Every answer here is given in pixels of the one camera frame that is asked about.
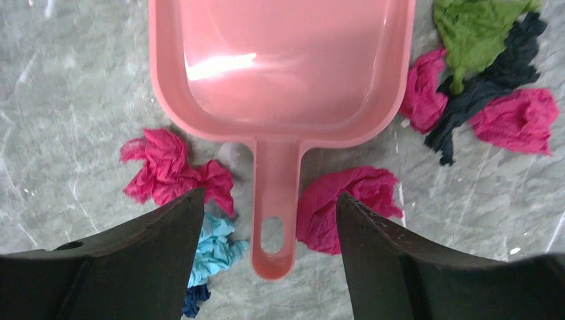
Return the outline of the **green paper scrap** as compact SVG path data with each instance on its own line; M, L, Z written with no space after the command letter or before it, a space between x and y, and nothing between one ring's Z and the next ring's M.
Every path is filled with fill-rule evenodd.
M451 93L464 90L467 73L479 73L493 64L505 50L514 22L528 12L537 12L541 1L456 1L437 0L433 19L446 48L452 69Z

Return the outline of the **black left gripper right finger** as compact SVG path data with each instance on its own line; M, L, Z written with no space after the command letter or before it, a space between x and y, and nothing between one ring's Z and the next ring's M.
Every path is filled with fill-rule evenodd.
M348 193L336 224L355 319L563 319L564 255L502 262L430 241Z

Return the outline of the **small magenta paper scrap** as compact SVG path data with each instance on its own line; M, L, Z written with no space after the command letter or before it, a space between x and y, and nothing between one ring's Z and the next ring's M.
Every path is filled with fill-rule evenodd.
M430 132L441 118L448 97L438 92L438 76L444 71L446 49L422 54L409 68L399 113L421 134Z

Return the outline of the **pink plastic dustpan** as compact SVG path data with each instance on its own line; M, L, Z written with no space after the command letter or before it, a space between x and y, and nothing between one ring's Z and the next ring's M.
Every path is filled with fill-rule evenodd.
M295 260L302 156L376 137L406 89L415 1L149 1L151 83L171 121L254 157L251 264Z

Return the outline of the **light blue paper scrap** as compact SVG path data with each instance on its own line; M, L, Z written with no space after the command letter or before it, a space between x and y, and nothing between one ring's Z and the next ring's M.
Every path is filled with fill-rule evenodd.
M250 247L245 240L232 241L234 224L205 213L187 287L206 284L210 277L228 270Z

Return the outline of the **magenta paper scrap centre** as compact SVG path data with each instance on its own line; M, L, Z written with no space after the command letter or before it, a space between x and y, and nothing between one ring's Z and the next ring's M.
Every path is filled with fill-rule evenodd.
M469 123L483 142L512 152L551 155L551 125L558 116L549 89L526 88L489 102Z

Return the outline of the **black paper scrap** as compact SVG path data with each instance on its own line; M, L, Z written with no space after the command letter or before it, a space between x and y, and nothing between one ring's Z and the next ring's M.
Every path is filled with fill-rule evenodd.
M464 82L462 93L448 95L448 101L438 123L426 136L424 144L440 152L440 165L454 163L452 133L494 99L507 96L520 86L536 82L540 74L532 64L539 52L538 37L545 32L547 22L537 12L529 12L522 21L513 24L505 40L506 48L491 66Z

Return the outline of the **magenta paper scrap left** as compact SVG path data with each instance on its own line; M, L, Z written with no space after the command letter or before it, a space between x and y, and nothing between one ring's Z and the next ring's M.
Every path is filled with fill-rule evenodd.
M162 206L182 194L202 187L205 201L213 200L229 217L235 216L231 172L218 161L193 167L188 162L189 146L171 130L144 129L144 136L132 139L120 149L120 161L142 161L141 170L123 189L138 203L153 200Z

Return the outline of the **dark blue paper scrap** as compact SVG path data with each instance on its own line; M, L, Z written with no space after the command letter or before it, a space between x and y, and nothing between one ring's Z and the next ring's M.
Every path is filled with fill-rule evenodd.
M189 287L185 291L184 305L181 309L182 314L185 317L194 319L200 311L200 304L209 300L210 297L211 292L207 284Z

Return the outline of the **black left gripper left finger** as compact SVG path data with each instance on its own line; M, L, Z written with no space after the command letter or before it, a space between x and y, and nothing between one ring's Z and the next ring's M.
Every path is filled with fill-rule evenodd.
M2 319L180 319L204 217L189 191L48 251L1 256Z

